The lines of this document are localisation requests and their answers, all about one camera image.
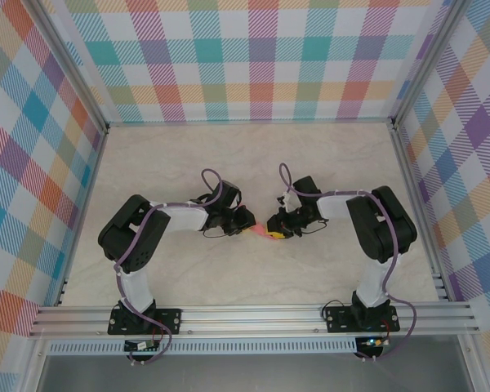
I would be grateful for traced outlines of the aluminium mounting rail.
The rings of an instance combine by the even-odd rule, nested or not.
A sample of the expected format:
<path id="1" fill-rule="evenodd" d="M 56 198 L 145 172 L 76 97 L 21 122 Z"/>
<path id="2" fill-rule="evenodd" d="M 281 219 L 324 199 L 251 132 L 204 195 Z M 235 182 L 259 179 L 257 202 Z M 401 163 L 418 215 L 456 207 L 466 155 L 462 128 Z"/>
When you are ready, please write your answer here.
<path id="1" fill-rule="evenodd" d="M 465 302 L 421 302 L 395 306 L 403 336 L 477 334 L 479 323 Z M 42 307 L 30 337 L 33 339 L 115 338 L 107 334 L 110 307 Z M 321 305 L 173 305 L 181 309 L 179 338 L 366 336 L 366 332 L 328 333 Z"/>

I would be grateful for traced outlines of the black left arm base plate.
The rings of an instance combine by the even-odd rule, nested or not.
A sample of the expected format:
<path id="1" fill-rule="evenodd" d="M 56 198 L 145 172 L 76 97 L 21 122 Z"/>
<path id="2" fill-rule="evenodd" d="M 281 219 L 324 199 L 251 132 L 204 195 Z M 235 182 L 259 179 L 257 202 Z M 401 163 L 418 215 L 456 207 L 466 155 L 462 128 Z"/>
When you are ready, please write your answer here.
<path id="1" fill-rule="evenodd" d="M 180 331 L 181 309 L 150 309 L 144 316 L 167 327 L 172 335 Z M 110 313 L 107 334 L 111 336 L 160 335 L 160 327 L 132 313 L 123 306 L 115 306 Z"/>

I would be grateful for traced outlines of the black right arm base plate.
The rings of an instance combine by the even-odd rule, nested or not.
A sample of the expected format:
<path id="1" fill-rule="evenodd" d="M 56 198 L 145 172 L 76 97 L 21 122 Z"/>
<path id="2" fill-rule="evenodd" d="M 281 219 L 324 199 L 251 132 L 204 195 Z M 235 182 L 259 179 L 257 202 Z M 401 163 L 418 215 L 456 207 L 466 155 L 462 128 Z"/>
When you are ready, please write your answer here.
<path id="1" fill-rule="evenodd" d="M 383 310 L 369 311 L 356 318 L 352 306 L 331 306 L 324 311 L 328 333 L 339 332 L 399 332 L 400 324 L 396 308 L 392 305 Z"/>

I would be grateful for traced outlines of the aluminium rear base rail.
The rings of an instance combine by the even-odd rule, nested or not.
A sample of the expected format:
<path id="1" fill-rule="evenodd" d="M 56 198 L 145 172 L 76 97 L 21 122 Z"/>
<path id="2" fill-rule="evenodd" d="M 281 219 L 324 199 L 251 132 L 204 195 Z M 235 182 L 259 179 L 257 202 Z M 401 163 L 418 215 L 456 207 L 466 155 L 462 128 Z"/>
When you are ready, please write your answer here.
<path id="1" fill-rule="evenodd" d="M 110 122 L 109 128 L 114 127 L 175 127 L 175 126 L 208 126 L 208 125 L 252 125 L 252 124 L 391 124 L 392 118 L 329 118 L 329 119 L 259 119 L 259 120 L 212 120 L 212 121 L 173 121 L 173 122 Z"/>

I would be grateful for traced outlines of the pink square paper sheet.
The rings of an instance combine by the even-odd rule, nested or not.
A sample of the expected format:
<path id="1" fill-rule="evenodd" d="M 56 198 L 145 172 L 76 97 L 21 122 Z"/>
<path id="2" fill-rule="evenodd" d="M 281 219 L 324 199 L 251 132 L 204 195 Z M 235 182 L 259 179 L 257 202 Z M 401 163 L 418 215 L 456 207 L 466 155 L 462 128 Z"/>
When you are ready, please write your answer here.
<path id="1" fill-rule="evenodd" d="M 270 240 L 278 240 L 278 237 L 275 234 L 268 232 L 263 224 L 256 223 L 250 228 L 250 230 L 253 233 L 260 235 L 262 238 L 267 238 Z"/>

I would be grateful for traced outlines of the aluminium frame post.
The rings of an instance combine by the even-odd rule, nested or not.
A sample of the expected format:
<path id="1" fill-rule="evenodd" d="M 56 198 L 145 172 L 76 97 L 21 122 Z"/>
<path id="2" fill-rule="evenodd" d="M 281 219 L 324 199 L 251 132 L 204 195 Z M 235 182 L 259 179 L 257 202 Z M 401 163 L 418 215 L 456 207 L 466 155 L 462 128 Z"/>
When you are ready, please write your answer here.
<path id="1" fill-rule="evenodd" d="M 439 27 L 423 51 L 424 55 L 416 68 L 414 78 L 410 81 L 408 88 L 403 93 L 403 98 L 399 100 L 399 105 L 390 117 L 392 124 L 391 132 L 396 133 L 399 130 L 404 119 L 412 110 L 421 89 L 438 64 L 445 47 L 471 2 L 472 0 L 452 0 L 450 2 L 447 12 L 439 22 Z"/>
<path id="2" fill-rule="evenodd" d="M 41 1 L 21 0 L 21 2 L 46 40 L 53 56 L 62 68 L 65 76 L 69 79 L 70 84 L 82 101 L 86 111 L 91 116 L 92 121 L 104 135 L 107 135 L 109 133 L 109 125 L 105 120 L 105 116 L 102 114 L 100 106 L 96 103 L 96 99 L 92 95 L 76 62 L 65 45 L 64 40 L 59 35 L 57 28 L 52 23 L 51 18 Z"/>

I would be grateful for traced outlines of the aluminium side base rail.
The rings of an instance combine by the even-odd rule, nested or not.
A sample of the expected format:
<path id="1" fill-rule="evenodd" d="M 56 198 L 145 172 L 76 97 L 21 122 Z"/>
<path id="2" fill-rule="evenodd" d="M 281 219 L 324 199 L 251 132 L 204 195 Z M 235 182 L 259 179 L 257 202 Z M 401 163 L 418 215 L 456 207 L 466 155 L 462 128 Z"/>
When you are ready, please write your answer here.
<path id="1" fill-rule="evenodd" d="M 60 272 L 60 276 L 56 281 L 56 283 L 57 283 L 56 291 L 52 297 L 51 306 L 59 306 L 61 303 L 61 297 L 65 294 L 65 288 L 66 288 L 67 282 L 69 281 L 70 271 L 72 269 L 74 257 L 76 255 L 76 252 L 78 249 L 78 243 L 79 243 L 79 239 L 80 239 L 82 229 L 83 229 L 83 226 L 85 223 L 87 209 L 88 209 L 90 201 L 91 201 L 91 196 L 93 194 L 93 189 L 94 189 L 94 186 L 96 183 L 96 178 L 98 176 L 98 172 L 100 169 L 101 160 L 102 160 L 104 152 L 105 152 L 105 147 L 107 145 L 108 137 L 109 137 L 109 129 L 101 137 L 101 140 L 100 140 L 97 158 L 96 158 L 96 161 L 95 161 L 95 164 L 93 166 L 93 170 L 91 172 L 91 176 L 90 176 L 90 179 L 88 182 L 87 192 L 85 193 L 84 204 L 83 204 L 82 209 L 80 210 L 80 213 L 78 215 L 77 226 L 76 226 L 76 230 L 74 231 L 73 242 L 71 243 L 71 247 L 69 249 L 69 254 L 65 258 L 65 262 L 64 262 L 62 270 Z"/>
<path id="2" fill-rule="evenodd" d="M 452 296 L 450 287 L 445 283 L 443 265 L 439 258 L 438 248 L 434 243 L 433 234 L 427 222 L 427 215 L 422 204 L 421 192 L 413 176 L 412 164 L 409 161 L 407 152 L 403 146 L 402 137 L 397 127 L 390 122 L 388 124 L 388 128 L 391 144 L 404 179 L 408 198 L 410 200 L 416 222 L 417 232 L 421 238 L 426 259 L 430 265 L 430 271 L 432 274 L 432 279 L 434 280 L 436 292 L 438 293 L 438 298 L 441 301 L 451 301 Z"/>

